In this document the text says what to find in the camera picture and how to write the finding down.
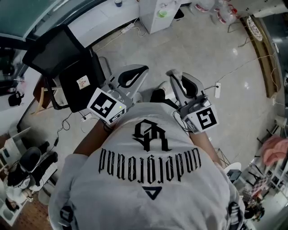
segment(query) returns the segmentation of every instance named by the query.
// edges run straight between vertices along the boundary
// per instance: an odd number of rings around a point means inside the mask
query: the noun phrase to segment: black triangle logo
[[[162,187],[145,187],[142,186],[142,188],[144,189],[144,191],[147,193],[147,195],[152,199],[155,200],[156,197],[158,196],[158,194],[160,193]]]

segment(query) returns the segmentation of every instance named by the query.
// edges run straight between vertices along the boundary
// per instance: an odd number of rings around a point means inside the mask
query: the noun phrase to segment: pink cloth
[[[273,135],[263,144],[263,162],[265,165],[272,165],[275,161],[284,159],[287,154],[288,139]]]

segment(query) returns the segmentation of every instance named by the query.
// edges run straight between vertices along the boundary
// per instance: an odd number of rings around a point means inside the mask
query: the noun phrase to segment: white t-shirt
[[[229,205],[243,216],[244,204],[173,111],[136,104],[90,157],[68,156],[50,199],[52,227],[63,229],[60,210],[69,205],[72,229],[231,229]]]

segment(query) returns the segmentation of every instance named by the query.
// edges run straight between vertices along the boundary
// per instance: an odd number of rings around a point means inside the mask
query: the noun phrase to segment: tiled floor
[[[209,87],[222,76],[257,57],[250,43],[238,48],[247,36],[243,28],[228,34],[227,26],[213,24],[208,14],[191,14],[186,7],[182,10],[185,17],[163,31],[139,38],[137,30],[130,30],[97,52],[109,60],[112,71],[123,65],[147,65],[150,71],[140,88],[146,100],[152,88],[168,80],[165,75],[167,70],[176,68],[187,72],[202,81],[204,87]],[[136,25],[141,28],[140,33],[144,33],[141,24],[137,22]],[[98,50],[119,34],[110,35],[93,49]],[[214,147],[221,148],[229,161],[239,161],[245,167],[258,149],[256,137],[263,136],[265,129],[271,128],[276,109],[271,99],[266,98],[257,60],[249,62],[220,82],[219,99],[214,98],[214,89],[207,90],[220,120],[220,124],[207,133]],[[23,126],[32,126],[38,139],[47,139],[53,144],[62,120],[69,114],[69,109],[51,109],[35,117],[27,115]],[[60,169],[64,158],[73,152],[85,136],[80,130],[80,120],[78,113],[71,115],[68,120],[70,130],[59,133],[60,140],[55,150],[59,154]],[[82,123],[83,130],[88,132],[95,122]]]

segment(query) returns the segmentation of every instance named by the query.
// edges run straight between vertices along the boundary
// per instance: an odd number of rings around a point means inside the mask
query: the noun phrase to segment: black chair
[[[26,52],[23,63],[40,72],[56,110],[70,107],[72,112],[85,109],[105,76],[97,55],[91,48],[84,48],[67,25],[57,26],[40,38]],[[87,76],[90,85],[80,89],[77,83]],[[59,105],[54,97],[53,79],[59,80],[68,105]]]

